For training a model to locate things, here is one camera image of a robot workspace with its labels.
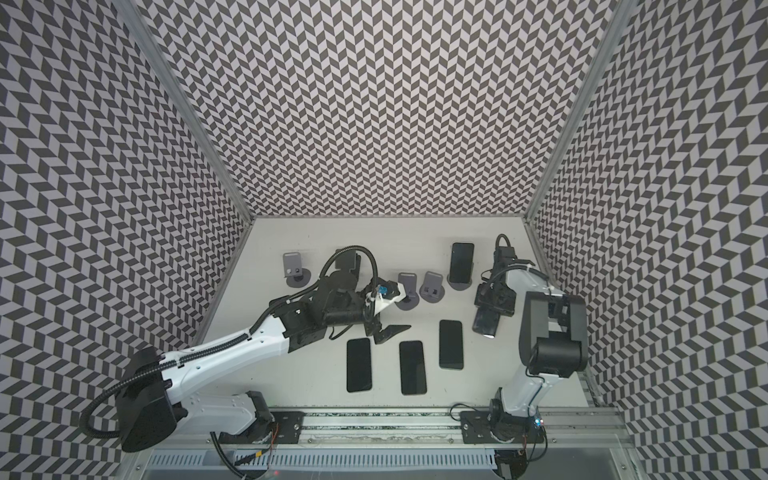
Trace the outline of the grey round stand centre-right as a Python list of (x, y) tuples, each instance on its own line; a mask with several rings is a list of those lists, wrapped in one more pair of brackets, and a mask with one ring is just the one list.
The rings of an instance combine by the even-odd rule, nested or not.
[(418, 290), (419, 296), (424, 301), (431, 304), (440, 302), (445, 295), (443, 281), (444, 277), (442, 274), (433, 271), (427, 271)]

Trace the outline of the grey round stand far right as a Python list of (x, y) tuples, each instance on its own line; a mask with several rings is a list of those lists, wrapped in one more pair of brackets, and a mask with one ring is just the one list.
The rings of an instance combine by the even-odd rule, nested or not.
[(474, 284), (474, 281), (470, 279), (467, 282), (456, 282), (448, 279), (448, 285), (455, 291), (465, 291), (470, 289)]

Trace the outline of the black phone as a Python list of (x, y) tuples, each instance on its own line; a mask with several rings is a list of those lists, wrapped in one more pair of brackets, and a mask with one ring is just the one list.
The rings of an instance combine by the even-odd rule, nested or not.
[(451, 247), (451, 258), (448, 280), (455, 284), (469, 284), (472, 279), (473, 243), (456, 242)]
[(368, 338), (347, 342), (346, 389), (348, 393), (369, 391), (372, 388), (371, 344)]
[(441, 320), (439, 323), (439, 366), (450, 370), (464, 368), (463, 325), (460, 321)]
[(493, 339), (496, 337), (501, 315), (498, 312), (479, 308), (472, 324), (472, 331)]
[(421, 341), (399, 344), (401, 393), (424, 395), (427, 393), (426, 366)]

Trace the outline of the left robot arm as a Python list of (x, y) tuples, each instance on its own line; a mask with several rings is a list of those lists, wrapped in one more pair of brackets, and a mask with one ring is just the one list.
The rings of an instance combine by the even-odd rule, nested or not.
[(361, 324), (378, 343), (404, 331), (402, 325), (383, 327), (380, 322), (384, 309), (405, 299), (404, 286), (378, 280), (357, 291), (356, 282), (352, 273), (335, 271), (298, 299), (272, 301), (271, 313), (253, 331), (243, 329), (165, 354), (152, 348), (136, 353), (114, 396), (122, 450), (147, 450), (174, 433), (246, 436), (256, 425), (271, 421), (260, 394), (205, 395), (203, 389), (231, 373), (319, 341), (330, 327)]

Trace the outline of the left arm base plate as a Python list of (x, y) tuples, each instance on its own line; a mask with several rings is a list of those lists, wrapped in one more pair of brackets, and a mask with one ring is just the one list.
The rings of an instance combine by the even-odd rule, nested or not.
[(256, 421), (238, 435), (220, 433), (217, 437), (222, 445), (250, 444), (297, 444), (302, 432), (305, 413), (301, 411), (278, 411), (269, 416), (258, 417)]

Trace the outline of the aluminium front rail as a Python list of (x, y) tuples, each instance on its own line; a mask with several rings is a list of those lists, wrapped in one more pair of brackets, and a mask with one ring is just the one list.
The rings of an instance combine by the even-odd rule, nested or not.
[(305, 413), (297, 444), (289, 448), (632, 448), (634, 442), (621, 414), (612, 408), (545, 407), (541, 410), (548, 437), (544, 443), (465, 444), (459, 413), (465, 407), (413, 408), (275, 408)]

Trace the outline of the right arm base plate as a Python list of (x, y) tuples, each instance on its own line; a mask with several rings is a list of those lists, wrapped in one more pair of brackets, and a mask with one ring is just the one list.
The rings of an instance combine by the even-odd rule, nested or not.
[(494, 425), (487, 410), (467, 410), (459, 413), (461, 432), (465, 444), (532, 443), (545, 442), (545, 429), (533, 419), (504, 413)]

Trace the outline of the grey round-base phone stand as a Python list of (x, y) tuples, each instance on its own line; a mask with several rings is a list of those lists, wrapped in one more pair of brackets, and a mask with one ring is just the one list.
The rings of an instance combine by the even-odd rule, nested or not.
[(301, 289), (309, 284), (311, 272), (304, 267), (300, 252), (287, 252), (282, 255), (285, 283), (288, 287)]

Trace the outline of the grey round stand centre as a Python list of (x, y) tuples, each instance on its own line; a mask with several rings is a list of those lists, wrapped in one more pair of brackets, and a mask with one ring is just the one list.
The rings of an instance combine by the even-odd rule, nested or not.
[(417, 292), (417, 275), (411, 272), (401, 272), (398, 274), (398, 282), (404, 287), (405, 297), (397, 302), (396, 306), (402, 311), (415, 309), (420, 302), (420, 296)]

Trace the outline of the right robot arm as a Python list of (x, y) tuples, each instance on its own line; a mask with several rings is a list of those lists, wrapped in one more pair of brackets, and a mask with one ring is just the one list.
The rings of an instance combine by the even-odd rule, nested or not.
[(539, 442), (539, 405), (561, 380), (588, 363), (586, 305), (583, 298), (556, 287), (511, 246), (494, 247), (493, 263), (475, 294), (472, 330), (496, 336), (501, 319), (518, 315), (520, 366), (489, 404), (488, 430), (499, 442)]

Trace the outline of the white ribbed vent strip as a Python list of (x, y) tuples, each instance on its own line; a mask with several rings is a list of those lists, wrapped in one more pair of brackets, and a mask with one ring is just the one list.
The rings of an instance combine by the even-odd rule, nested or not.
[[(219, 456), (208, 450), (158, 450), (148, 462), (150, 471), (224, 468)], [(484, 449), (285, 449), (238, 464), (237, 469), (286, 471), (407, 471), (492, 470), (495, 454)]]

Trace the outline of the black rectangular phone stand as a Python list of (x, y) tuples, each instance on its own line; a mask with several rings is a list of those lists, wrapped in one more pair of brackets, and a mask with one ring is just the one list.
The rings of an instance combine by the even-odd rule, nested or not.
[(338, 256), (335, 259), (335, 268), (339, 271), (347, 271), (353, 275), (358, 275), (361, 258), (357, 251), (354, 249), (345, 251), (338, 250), (337, 253)]

